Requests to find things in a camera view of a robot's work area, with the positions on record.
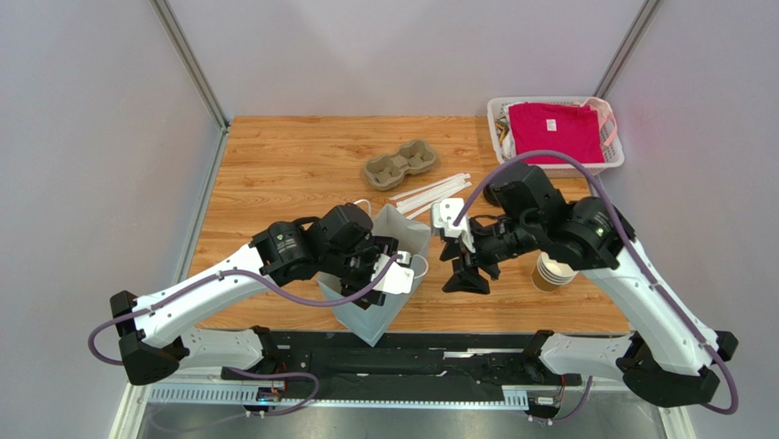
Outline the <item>stack of black lids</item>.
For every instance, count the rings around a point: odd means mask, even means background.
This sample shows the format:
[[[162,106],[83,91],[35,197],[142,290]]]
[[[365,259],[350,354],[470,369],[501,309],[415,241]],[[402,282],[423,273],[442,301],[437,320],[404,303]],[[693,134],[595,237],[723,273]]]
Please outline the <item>stack of black lids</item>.
[[[496,206],[496,207],[500,206],[500,203],[497,201],[495,194],[493,193],[493,191],[489,187],[486,187],[483,190],[482,195],[483,195],[485,201],[487,203],[489,203],[490,205]]]

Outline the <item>stack of paper cups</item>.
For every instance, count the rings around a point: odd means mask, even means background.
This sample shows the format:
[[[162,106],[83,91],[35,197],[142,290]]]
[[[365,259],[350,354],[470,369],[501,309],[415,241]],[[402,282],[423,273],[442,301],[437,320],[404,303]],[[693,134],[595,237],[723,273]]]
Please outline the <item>stack of paper cups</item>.
[[[531,274],[531,282],[542,293],[551,293],[570,284],[578,273],[568,264],[557,262],[547,253],[541,252]]]

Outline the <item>light blue paper bag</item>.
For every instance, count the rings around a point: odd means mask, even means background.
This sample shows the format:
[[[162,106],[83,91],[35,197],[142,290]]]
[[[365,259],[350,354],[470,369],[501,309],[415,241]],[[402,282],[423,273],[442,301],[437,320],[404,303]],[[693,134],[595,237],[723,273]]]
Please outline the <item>light blue paper bag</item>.
[[[362,339],[370,347],[377,345],[392,321],[409,302],[426,275],[427,259],[432,237],[431,228],[417,220],[408,219],[395,207],[386,205],[373,219],[373,232],[399,241],[398,249],[412,255],[414,280],[407,294],[385,294],[381,305],[372,304],[373,294],[355,303],[333,307],[336,320]]]

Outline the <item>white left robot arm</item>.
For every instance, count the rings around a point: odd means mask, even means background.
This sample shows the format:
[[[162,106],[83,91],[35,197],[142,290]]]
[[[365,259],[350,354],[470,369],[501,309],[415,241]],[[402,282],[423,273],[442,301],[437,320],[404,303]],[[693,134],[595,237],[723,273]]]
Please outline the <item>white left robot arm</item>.
[[[366,211],[347,203],[323,217],[277,221],[222,262],[162,291],[110,301],[120,359],[133,385],[180,369],[250,371],[272,355],[266,328],[198,329],[197,323],[260,293],[335,307],[368,294],[407,294],[415,273],[397,240],[375,235]]]

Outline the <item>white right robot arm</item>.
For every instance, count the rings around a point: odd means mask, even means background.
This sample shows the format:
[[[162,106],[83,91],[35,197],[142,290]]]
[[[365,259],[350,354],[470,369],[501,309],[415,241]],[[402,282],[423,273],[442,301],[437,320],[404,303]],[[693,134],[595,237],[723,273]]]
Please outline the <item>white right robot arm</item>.
[[[453,266],[446,293],[488,294],[500,263],[540,251],[595,283],[634,329],[620,337],[538,331],[523,352],[534,380],[598,377],[658,407],[710,407],[728,379],[713,366],[732,358],[737,337],[707,327],[678,301],[617,209],[598,197],[567,201],[540,167],[524,163],[498,173],[487,189],[502,210],[488,225],[468,217],[461,198],[432,206],[441,257]]]

